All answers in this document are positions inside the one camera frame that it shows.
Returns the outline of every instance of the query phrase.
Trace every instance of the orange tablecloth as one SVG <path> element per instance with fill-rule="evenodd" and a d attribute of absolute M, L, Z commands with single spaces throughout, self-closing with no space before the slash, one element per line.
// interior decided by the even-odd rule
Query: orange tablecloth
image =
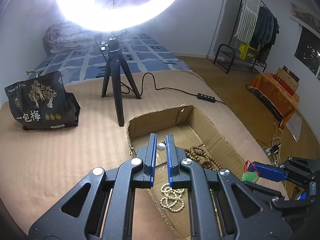
<path fill-rule="evenodd" d="M 289 121 L 298 107 L 300 97 L 294 93 L 293 96 L 273 78 L 272 73 L 260 73 L 249 85 L 249 88 L 259 90 L 278 112 L 283 116 L 280 129 Z"/>

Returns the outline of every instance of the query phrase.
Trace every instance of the black bag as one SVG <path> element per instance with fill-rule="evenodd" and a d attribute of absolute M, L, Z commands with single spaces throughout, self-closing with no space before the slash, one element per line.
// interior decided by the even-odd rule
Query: black bag
<path fill-rule="evenodd" d="M 24 130 L 78 125 L 80 106 L 64 89 L 60 71 L 5 88 L 10 111 Z"/>

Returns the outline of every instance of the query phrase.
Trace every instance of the red string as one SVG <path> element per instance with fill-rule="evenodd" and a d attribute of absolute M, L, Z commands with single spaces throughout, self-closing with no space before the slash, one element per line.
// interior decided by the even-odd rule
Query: red string
<path fill-rule="evenodd" d="M 247 161 L 245 162 L 243 171 L 244 171 L 244 172 L 249 172 L 249 170 L 248 170 L 248 164 L 249 164 L 249 163 L 250 163 L 250 164 L 253 166 L 253 168 L 256 170 L 256 172 L 258 173 L 258 176 L 260 176 L 260 172 L 258 171 L 257 167 L 256 167 L 251 161 L 249 161 L 249 160 L 247 160 Z"/>

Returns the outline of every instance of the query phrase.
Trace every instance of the silver screw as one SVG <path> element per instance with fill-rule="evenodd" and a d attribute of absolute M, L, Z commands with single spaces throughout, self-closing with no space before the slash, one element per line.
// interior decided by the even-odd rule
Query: silver screw
<path fill-rule="evenodd" d="M 230 171 L 228 169 L 221 169 L 219 171 L 219 173 L 222 175 L 222 176 L 228 176 L 230 174 Z"/>
<path fill-rule="evenodd" d="M 103 168 L 100 168 L 100 167 L 94 168 L 92 173 L 96 176 L 101 175 L 103 173 Z"/>
<path fill-rule="evenodd" d="M 133 165 L 139 165 L 141 162 L 142 162 L 142 160 L 139 158 L 133 158 L 131 160 L 131 164 L 133 164 Z"/>
<path fill-rule="evenodd" d="M 182 162 L 182 164 L 184 164 L 184 165 L 190 165 L 190 164 L 192 163 L 192 160 L 189 159 L 189 158 L 185 158 L 185 159 L 183 159 L 181 162 Z"/>

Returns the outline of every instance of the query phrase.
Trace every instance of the white label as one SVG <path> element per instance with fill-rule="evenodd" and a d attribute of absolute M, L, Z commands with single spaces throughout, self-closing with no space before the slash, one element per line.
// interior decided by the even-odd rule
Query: white label
<path fill-rule="evenodd" d="M 64 124 L 61 124 L 61 125 L 51 126 L 51 128 L 54 129 L 54 128 L 60 128 L 60 127 L 64 127 L 64 126 L 65 126 Z"/>

